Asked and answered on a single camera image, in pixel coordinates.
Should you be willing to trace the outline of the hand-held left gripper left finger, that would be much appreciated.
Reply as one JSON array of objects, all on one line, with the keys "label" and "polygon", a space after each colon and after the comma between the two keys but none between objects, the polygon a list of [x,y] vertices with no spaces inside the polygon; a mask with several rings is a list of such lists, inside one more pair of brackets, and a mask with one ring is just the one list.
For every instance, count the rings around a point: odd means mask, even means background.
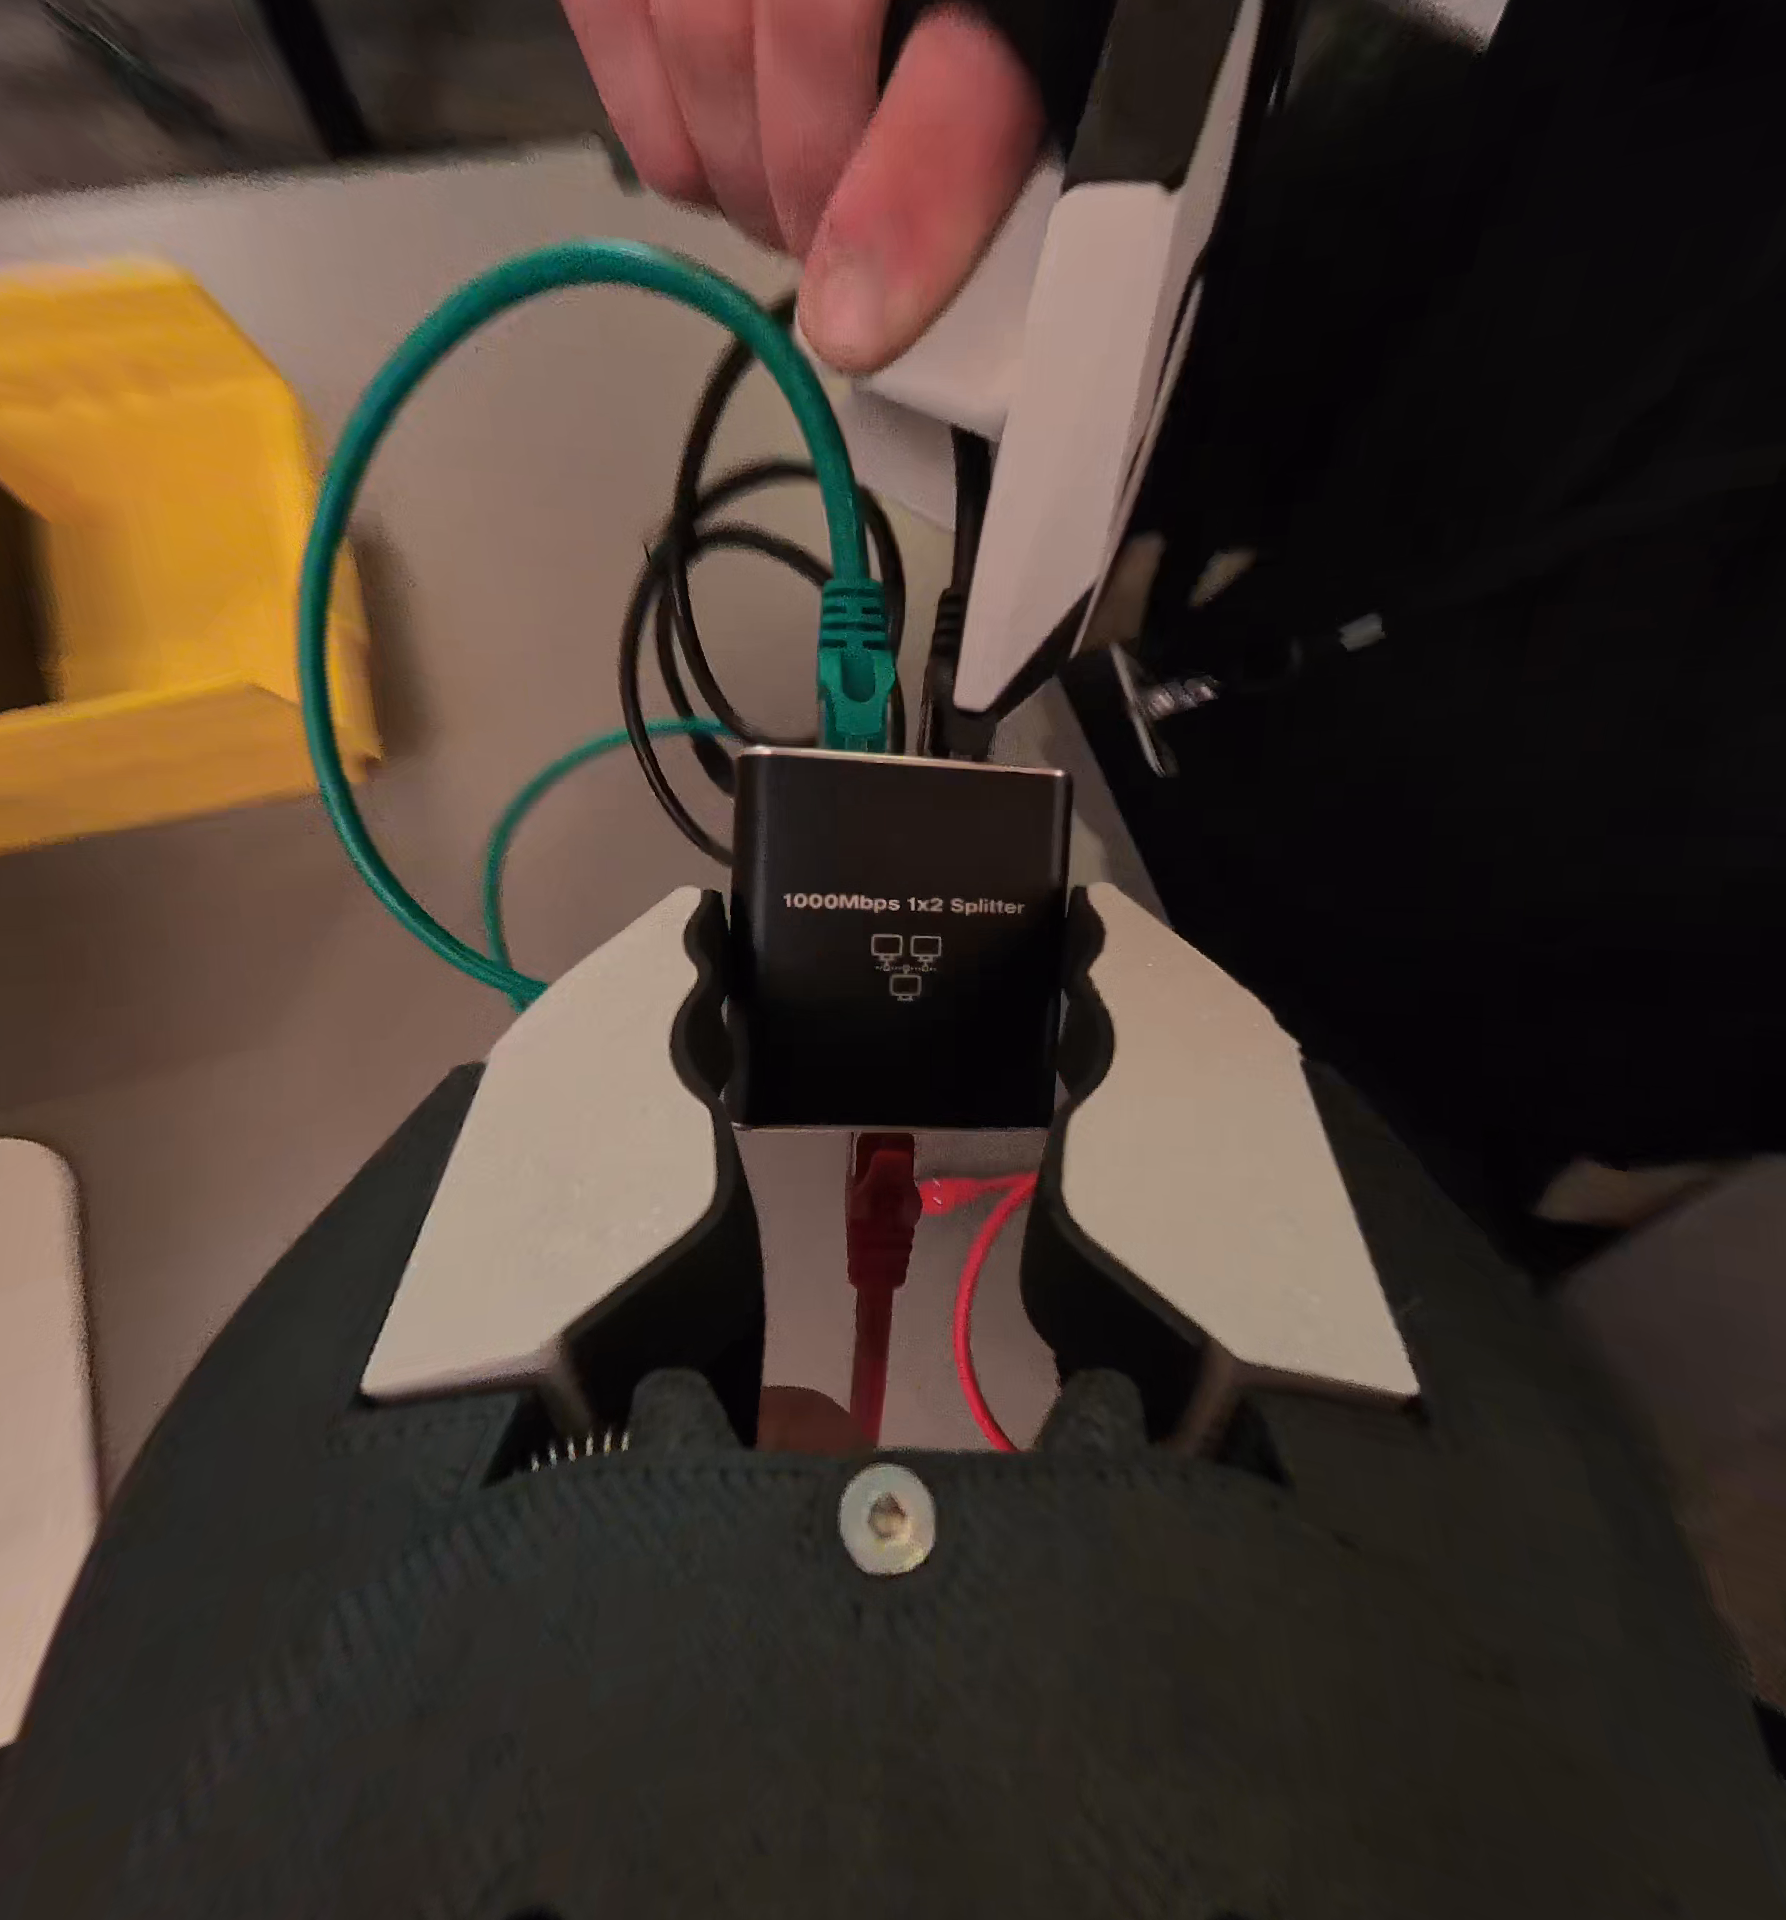
[{"label": "hand-held left gripper left finger", "polygon": [[492,1048],[359,1378],[369,1403],[762,1395],[762,1234],[721,1092],[727,919],[679,887]]}]

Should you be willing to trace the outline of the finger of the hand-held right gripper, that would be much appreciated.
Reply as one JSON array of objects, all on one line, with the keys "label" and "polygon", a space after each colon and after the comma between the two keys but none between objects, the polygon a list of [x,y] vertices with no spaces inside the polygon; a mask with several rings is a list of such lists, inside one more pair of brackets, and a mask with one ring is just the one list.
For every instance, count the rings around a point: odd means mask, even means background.
[{"label": "finger of the hand-held right gripper", "polygon": [[1094,612],[1221,200],[1199,176],[1083,182],[1051,208],[965,605],[967,712],[1008,709],[1045,643]]},{"label": "finger of the hand-held right gripper", "polygon": [[1023,364],[1033,284],[1063,171],[1042,164],[960,293],[922,338],[849,385],[849,407],[875,403],[947,429],[1002,439]]}]

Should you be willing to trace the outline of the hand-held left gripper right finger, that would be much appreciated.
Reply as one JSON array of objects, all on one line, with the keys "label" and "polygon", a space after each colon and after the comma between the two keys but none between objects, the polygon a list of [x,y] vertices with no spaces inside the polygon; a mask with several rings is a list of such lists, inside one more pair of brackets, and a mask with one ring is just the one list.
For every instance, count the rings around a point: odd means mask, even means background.
[{"label": "hand-held left gripper right finger", "polygon": [[1055,1378],[1141,1405],[1412,1405],[1419,1384],[1295,1043],[1109,882],[1069,895],[1063,1091],[1023,1315]]}]

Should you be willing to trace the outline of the red twist tie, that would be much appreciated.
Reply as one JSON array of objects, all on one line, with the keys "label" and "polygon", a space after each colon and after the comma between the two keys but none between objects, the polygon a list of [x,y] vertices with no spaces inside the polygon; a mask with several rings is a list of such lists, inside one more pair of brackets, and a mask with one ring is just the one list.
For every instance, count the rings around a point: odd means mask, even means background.
[{"label": "red twist tie", "polygon": [[1006,1432],[979,1378],[973,1321],[981,1283],[1002,1236],[1021,1221],[1036,1199],[1037,1177],[1032,1173],[1006,1174],[938,1174],[920,1181],[917,1199],[922,1221],[951,1218],[984,1208],[969,1249],[960,1263],[951,1307],[951,1361],[960,1397],[984,1442],[999,1455],[1017,1452]]}]

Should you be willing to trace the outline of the black ethernet splitter box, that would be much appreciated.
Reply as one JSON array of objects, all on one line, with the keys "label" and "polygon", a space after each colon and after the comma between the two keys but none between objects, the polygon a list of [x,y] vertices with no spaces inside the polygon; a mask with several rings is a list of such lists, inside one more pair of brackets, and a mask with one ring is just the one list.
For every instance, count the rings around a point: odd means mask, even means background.
[{"label": "black ethernet splitter box", "polygon": [[1071,782],[1057,771],[812,749],[740,756],[733,1120],[1045,1129],[1069,831]]}]

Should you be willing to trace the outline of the person's right hand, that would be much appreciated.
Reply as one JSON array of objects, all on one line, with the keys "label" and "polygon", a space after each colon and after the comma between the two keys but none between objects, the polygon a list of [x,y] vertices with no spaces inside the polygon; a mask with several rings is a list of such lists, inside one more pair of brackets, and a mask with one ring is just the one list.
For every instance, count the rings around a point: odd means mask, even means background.
[{"label": "person's right hand", "polygon": [[877,373],[941,316],[1045,145],[1002,32],[920,13],[880,76],[881,2],[564,2],[634,176],[800,268],[798,327]]}]

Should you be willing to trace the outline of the yellow plastic bin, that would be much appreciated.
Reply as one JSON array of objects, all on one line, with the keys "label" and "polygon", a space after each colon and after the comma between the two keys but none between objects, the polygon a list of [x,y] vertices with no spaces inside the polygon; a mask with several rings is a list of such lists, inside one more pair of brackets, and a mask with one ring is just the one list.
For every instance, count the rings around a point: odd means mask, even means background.
[{"label": "yellow plastic bin", "polygon": [[189,276],[0,272],[0,492],[41,697],[0,695],[0,857],[309,798],[301,403]]}]

